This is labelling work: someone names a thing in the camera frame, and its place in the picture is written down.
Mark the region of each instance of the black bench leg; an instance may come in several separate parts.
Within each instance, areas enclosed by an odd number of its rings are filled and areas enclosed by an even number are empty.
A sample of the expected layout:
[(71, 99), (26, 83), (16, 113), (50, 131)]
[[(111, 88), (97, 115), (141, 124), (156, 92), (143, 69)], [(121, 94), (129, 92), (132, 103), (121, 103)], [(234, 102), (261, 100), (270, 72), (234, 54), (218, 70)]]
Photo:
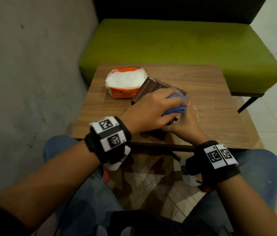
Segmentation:
[(258, 97), (251, 97), (251, 98), (249, 98), (249, 100), (247, 101), (247, 102), (245, 102), (242, 106), (241, 106), (241, 108), (239, 108), (239, 110), (238, 110), (238, 113), (240, 113), (240, 112), (242, 112), (243, 110), (245, 110), (247, 107), (249, 107), (252, 103), (254, 103), (255, 102), (255, 100), (257, 100), (258, 99)]

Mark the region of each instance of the jeans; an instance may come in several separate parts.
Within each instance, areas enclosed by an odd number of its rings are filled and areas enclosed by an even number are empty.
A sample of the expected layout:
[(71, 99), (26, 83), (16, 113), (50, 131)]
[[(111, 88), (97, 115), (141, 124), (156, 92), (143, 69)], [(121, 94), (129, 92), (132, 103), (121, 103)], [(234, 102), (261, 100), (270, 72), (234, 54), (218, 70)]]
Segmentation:
[[(51, 138), (45, 146), (44, 160), (50, 160), (77, 142), (68, 136)], [(234, 157), (239, 163), (242, 177), (274, 211), (277, 199), (277, 156), (267, 150), (254, 149), (240, 152)], [(66, 203), (56, 211), (58, 218), (65, 205)], [(101, 177), (101, 169), (97, 169), (81, 185), (70, 202), (60, 226), (61, 235), (92, 235), (95, 225), (107, 228), (112, 212), (120, 210), (123, 209), (117, 198)], [(220, 226), (233, 231), (216, 191), (204, 195), (183, 224), (192, 225), (194, 219), (205, 221), (215, 231)]]

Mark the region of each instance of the wrist tracker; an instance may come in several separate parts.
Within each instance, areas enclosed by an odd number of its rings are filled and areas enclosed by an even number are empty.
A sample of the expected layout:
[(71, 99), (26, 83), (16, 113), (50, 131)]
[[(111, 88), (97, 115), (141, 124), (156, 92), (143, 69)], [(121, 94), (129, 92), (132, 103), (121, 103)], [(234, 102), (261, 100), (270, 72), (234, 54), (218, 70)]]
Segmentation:
[(202, 174), (208, 185), (227, 180), (240, 173), (238, 162), (224, 144), (208, 141), (196, 147), (186, 160), (188, 174)]
[(125, 144), (132, 135), (118, 117), (105, 117), (89, 124), (84, 141), (101, 163), (116, 163), (124, 157)]

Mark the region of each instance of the gray wall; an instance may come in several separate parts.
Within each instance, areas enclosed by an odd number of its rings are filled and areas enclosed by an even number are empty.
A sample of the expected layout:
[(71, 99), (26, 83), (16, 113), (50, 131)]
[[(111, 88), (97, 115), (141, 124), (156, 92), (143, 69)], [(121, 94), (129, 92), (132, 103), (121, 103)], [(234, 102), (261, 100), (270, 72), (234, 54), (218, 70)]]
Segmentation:
[(86, 88), (78, 59), (97, 18), (92, 0), (0, 0), (0, 189), (40, 166)]

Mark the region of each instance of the green cushion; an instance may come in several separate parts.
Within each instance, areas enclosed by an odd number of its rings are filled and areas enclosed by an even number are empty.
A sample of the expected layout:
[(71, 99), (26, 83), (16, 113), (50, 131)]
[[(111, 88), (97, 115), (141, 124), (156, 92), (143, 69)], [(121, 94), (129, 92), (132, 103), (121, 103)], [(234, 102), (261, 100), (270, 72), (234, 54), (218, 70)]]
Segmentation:
[(231, 92), (265, 93), (277, 82), (276, 59), (237, 23), (105, 19), (80, 60), (88, 83), (98, 63), (215, 64)]

